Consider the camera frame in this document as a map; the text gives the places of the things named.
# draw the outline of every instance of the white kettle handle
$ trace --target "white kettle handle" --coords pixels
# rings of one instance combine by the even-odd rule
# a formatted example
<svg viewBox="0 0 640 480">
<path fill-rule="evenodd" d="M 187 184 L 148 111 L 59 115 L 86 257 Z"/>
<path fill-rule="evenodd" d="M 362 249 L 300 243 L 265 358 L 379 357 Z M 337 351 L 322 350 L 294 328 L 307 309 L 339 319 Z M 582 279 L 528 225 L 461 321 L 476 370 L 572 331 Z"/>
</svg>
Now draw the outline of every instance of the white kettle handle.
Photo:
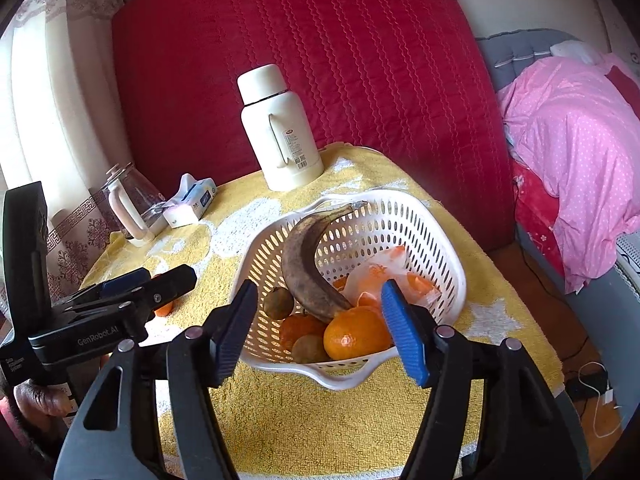
<svg viewBox="0 0 640 480">
<path fill-rule="evenodd" d="M 131 202 L 122 184 L 119 181 L 116 181 L 114 184 L 113 187 L 110 186 L 109 193 L 109 205 L 111 209 L 131 236 L 136 240 L 144 240 L 149 234 L 149 229 L 147 229 L 145 221 L 136 210 L 133 202 Z"/>
</svg>

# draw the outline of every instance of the glass teapot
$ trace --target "glass teapot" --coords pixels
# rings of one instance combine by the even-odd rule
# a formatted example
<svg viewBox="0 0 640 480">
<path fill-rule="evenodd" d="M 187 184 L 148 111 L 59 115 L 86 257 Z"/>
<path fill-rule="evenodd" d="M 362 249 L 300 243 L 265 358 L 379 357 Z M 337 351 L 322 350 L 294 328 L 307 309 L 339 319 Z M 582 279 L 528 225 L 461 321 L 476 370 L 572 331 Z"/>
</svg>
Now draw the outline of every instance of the glass teapot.
<svg viewBox="0 0 640 480">
<path fill-rule="evenodd" d="M 136 247 L 148 244 L 168 226 L 162 215 L 164 196 L 133 167 L 132 162 L 124 168 L 119 164 L 111 168 L 102 192 L 120 230 Z"/>
</svg>

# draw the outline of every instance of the wooden floor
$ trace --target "wooden floor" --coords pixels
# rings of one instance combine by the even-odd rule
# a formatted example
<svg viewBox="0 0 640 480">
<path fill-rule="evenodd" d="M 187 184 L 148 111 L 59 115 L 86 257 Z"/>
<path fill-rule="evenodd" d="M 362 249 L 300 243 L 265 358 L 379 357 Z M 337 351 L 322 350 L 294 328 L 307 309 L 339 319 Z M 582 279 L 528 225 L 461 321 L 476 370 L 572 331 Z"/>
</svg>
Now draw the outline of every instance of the wooden floor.
<svg viewBox="0 0 640 480">
<path fill-rule="evenodd" d="M 571 308 L 564 302 L 562 294 L 530 256 L 527 255 L 525 261 L 523 251 L 517 243 L 514 242 L 505 248 L 494 251 L 489 256 L 527 305 L 542 328 L 542 332 L 545 333 L 546 338 L 556 350 L 558 357 L 563 361 L 562 369 L 565 380 L 575 377 L 581 365 L 589 361 L 600 361 L 598 351 L 591 344 L 591 341 L 587 340 L 584 328 Z M 597 371 L 599 367 L 589 365 L 584 367 L 582 372 L 589 372 L 592 369 Z M 604 438 L 598 438 L 594 434 L 593 415 L 596 400 L 593 398 L 587 402 L 575 403 L 575 409 L 578 415 L 581 415 L 582 428 L 589 446 L 593 467 L 596 467 L 607 455 L 621 433 L 621 430 L 618 429 L 611 436 Z M 609 433 L 619 423 L 620 418 L 614 409 L 614 403 L 598 407 L 596 420 L 598 434 Z"/>
</svg>

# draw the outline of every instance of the overripe banana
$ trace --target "overripe banana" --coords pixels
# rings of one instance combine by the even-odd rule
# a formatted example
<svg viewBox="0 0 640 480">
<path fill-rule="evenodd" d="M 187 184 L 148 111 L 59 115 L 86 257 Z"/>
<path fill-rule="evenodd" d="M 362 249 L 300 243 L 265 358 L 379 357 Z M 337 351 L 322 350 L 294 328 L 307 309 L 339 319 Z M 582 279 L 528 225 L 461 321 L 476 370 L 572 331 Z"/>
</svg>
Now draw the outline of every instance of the overripe banana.
<svg viewBox="0 0 640 480">
<path fill-rule="evenodd" d="M 282 275 L 287 288 L 310 314 L 324 322 L 330 322 L 335 314 L 351 308 L 351 303 L 318 271 L 318 244 L 331 222 L 365 204 L 356 202 L 305 216 L 293 227 L 284 242 Z"/>
</svg>

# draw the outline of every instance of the white wall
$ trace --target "white wall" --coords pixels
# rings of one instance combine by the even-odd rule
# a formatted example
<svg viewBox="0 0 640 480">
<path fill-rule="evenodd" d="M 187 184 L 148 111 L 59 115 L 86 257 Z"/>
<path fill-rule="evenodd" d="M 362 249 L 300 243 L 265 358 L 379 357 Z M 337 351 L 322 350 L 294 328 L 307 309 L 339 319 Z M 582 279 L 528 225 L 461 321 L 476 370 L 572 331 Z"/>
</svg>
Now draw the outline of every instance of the white wall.
<svg viewBox="0 0 640 480">
<path fill-rule="evenodd" d="M 519 28 L 556 28 L 608 52 L 607 33 L 595 0 L 458 0 L 474 35 Z"/>
</svg>

